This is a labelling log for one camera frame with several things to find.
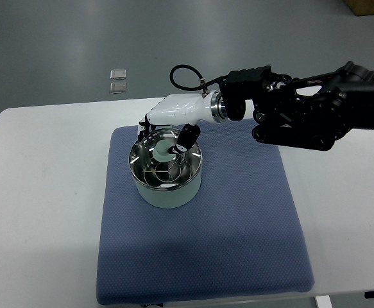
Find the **stainless steel pot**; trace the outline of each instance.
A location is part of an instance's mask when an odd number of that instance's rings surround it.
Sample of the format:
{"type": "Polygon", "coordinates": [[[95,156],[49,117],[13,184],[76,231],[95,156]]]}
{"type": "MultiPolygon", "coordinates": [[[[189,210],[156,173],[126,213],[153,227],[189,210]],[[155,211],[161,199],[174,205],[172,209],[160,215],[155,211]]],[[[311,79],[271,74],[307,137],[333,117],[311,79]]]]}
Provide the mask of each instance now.
{"type": "Polygon", "coordinates": [[[202,153],[197,143],[182,155],[157,155],[163,144],[173,146],[179,130],[164,128],[136,142],[128,163],[140,195],[163,209],[180,207],[190,201],[201,185],[202,153]]]}

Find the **black cable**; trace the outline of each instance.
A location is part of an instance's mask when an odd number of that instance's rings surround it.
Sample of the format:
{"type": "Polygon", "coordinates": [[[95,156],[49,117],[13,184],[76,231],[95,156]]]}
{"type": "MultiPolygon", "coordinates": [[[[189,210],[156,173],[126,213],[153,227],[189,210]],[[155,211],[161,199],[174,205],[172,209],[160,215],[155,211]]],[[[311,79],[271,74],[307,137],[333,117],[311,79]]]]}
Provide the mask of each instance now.
{"type": "Polygon", "coordinates": [[[199,91],[199,90],[209,87],[210,85],[220,82],[226,78],[226,76],[220,76],[206,83],[203,83],[202,85],[199,85],[198,87],[184,87],[183,85],[179,85],[174,81],[174,73],[177,69],[189,69],[190,71],[193,71],[198,76],[199,79],[203,79],[203,77],[201,73],[195,67],[192,67],[190,65],[180,64],[180,65],[174,66],[173,69],[171,69],[171,72],[169,72],[169,81],[171,81],[174,87],[180,90],[184,90],[184,91],[199,91]]]}

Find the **blue cushion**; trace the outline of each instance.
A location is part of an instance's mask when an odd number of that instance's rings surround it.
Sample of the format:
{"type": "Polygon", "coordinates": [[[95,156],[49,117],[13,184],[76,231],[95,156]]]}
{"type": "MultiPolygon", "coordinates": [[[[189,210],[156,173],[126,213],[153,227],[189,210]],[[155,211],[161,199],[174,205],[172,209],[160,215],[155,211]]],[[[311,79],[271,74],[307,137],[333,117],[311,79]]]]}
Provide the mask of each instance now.
{"type": "Polygon", "coordinates": [[[306,292],[314,278],[276,146],[252,139],[253,120],[200,123],[198,194],[159,209],[128,167],[137,127],[114,131],[99,244],[100,304],[150,304],[306,292]]]}

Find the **cardboard box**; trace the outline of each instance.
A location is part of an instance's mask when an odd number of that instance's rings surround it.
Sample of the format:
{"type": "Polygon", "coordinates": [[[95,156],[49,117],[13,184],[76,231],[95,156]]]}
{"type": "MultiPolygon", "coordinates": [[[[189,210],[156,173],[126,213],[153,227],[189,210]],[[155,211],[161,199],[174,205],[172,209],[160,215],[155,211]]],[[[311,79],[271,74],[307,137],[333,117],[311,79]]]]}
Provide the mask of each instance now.
{"type": "Polygon", "coordinates": [[[356,16],[374,15],[374,0],[344,0],[356,16]]]}

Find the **gray floor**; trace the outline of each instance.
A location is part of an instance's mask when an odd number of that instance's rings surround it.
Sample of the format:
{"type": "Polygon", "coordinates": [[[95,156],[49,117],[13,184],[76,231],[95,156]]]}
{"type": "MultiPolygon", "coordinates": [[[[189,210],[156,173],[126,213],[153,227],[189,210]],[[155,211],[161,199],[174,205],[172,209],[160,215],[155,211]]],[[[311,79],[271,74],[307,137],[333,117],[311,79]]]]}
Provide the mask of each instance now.
{"type": "MultiPolygon", "coordinates": [[[[191,64],[207,79],[271,65],[306,77],[353,60],[374,70],[374,16],[342,0],[0,0],[0,112],[6,108],[161,97],[180,91],[168,74],[191,64]],[[128,92],[111,96],[111,69],[128,92]]],[[[180,83],[196,84],[189,73],[180,83]]],[[[334,307],[374,307],[363,294],[334,307]]],[[[313,301],[249,307],[314,307],[313,301]]]]}

